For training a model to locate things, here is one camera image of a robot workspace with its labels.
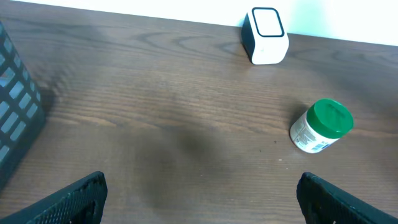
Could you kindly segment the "grey plastic mesh basket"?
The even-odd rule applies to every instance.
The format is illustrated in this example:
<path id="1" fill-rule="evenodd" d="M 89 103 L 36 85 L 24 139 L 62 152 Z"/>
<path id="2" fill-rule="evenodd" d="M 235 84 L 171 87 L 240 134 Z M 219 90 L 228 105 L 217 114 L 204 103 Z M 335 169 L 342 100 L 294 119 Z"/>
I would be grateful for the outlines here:
<path id="1" fill-rule="evenodd" d="M 45 123 L 38 85 L 1 25 L 1 188 Z"/>

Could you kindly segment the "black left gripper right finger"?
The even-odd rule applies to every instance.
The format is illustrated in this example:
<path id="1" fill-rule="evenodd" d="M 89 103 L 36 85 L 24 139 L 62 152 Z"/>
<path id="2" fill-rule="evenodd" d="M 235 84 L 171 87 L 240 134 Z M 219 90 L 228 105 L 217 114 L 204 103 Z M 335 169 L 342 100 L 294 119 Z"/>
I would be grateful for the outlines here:
<path id="1" fill-rule="evenodd" d="M 311 172 L 302 174 L 296 194 L 307 224 L 397 224 L 396 217 L 371 206 Z"/>

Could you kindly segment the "white barcode scanner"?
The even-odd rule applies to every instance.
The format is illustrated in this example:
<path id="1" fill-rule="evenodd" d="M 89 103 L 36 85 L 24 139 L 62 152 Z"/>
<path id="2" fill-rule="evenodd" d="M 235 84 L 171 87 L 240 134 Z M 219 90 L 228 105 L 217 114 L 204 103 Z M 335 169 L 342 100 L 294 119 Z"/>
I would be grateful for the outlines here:
<path id="1" fill-rule="evenodd" d="M 279 12 L 273 7 L 248 10 L 241 28 L 241 42 L 254 65 L 280 63 L 289 48 Z"/>

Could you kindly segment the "green lid white jar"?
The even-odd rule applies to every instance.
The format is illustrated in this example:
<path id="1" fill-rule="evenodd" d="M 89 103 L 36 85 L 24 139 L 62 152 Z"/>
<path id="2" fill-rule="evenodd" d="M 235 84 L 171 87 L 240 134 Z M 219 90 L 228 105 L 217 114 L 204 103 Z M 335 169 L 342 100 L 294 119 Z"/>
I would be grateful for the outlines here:
<path id="1" fill-rule="evenodd" d="M 354 128 L 354 118 L 340 102 L 316 101 L 290 127 L 289 135 L 300 150 L 315 154 L 331 146 Z"/>

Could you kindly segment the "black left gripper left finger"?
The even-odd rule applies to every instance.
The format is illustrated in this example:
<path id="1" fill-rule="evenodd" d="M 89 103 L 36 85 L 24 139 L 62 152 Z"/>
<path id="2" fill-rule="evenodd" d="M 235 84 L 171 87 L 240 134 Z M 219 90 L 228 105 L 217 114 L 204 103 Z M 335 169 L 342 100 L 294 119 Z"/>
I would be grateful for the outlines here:
<path id="1" fill-rule="evenodd" d="M 108 194 L 106 179 L 96 171 L 1 219 L 3 224 L 64 224 L 101 222 Z"/>

